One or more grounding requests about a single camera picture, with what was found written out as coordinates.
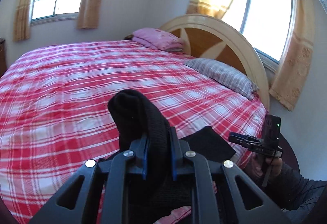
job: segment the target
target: bed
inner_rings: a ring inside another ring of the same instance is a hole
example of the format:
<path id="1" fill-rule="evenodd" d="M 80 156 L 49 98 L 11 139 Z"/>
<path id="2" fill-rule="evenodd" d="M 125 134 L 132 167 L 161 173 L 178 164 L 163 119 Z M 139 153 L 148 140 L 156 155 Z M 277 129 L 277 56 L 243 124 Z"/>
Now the bed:
<path id="1" fill-rule="evenodd" d="M 161 29 L 186 41 L 184 53 L 133 41 L 50 46 L 24 54 L 0 79 L 0 196 L 19 223 L 27 223 L 86 160 L 118 151 L 107 103 L 120 90 L 143 93 L 179 138 L 206 125 L 225 140 L 230 131 L 261 136 L 268 81 L 245 38 L 198 14 L 177 17 Z M 192 57 L 237 68 L 258 85 L 258 97 L 249 101 L 185 66 Z M 250 152 L 231 146 L 233 161 L 243 168 Z"/>

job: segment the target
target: wooden headboard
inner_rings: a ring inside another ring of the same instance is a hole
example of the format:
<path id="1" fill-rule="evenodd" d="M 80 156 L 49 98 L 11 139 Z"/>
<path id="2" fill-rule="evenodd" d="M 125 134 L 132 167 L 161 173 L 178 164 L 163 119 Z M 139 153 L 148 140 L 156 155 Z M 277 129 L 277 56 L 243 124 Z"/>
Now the wooden headboard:
<path id="1" fill-rule="evenodd" d="M 176 17 L 160 29 L 184 39 L 185 53 L 224 62 L 247 75 L 258 85 L 260 100 L 269 110 L 269 86 L 264 66 L 256 50 L 236 29 L 200 14 Z"/>

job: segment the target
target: gray plaid pillow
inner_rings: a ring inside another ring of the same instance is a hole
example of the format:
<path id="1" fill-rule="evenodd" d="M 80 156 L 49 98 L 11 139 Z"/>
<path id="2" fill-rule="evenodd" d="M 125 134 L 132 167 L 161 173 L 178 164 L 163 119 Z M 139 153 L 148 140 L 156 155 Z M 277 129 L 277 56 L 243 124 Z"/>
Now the gray plaid pillow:
<path id="1" fill-rule="evenodd" d="M 186 61 L 185 65 L 216 80 L 249 100 L 253 100 L 252 92 L 259 90 L 258 86 L 246 75 L 222 62 L 206 58 L 195 58 Z"/>

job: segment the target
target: mattress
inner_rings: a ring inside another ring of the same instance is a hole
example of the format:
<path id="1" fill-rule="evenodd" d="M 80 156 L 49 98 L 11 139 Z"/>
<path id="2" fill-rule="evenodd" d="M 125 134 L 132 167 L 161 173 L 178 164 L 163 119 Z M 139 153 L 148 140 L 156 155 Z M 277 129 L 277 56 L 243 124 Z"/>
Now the mattress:
<path id="1" fill-rule="evenodd" d="M 118 150 L 108 101 L 143 93 L 183 138 L 204 126 L 260 137 L 266 109 L 185 66 L 184 54 L 133 41 L 40 48 L 0 79 L 0 195 L 19 223 L 29 219 L 88 159 Z M 231 144 L 243 168 L 250 152 Z"/>

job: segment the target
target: person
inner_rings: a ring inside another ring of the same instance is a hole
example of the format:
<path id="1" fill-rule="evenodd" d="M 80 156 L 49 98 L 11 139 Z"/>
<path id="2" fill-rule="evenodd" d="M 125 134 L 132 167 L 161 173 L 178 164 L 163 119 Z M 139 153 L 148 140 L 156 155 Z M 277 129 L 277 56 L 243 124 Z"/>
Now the person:
<path id="1" fill-rule="evenodd" d="M 326 193 L 327 181 L 306 179 L 298 171 L 285 164 L 281 158 L 266 158 L 265 162 L 272 165 L 265 193 L 283 209 L 292 224 L 302 223 L 323 192 Z M 252 155 L 244 172 L 254 182 L 263 176 L 256 154 Z"/>

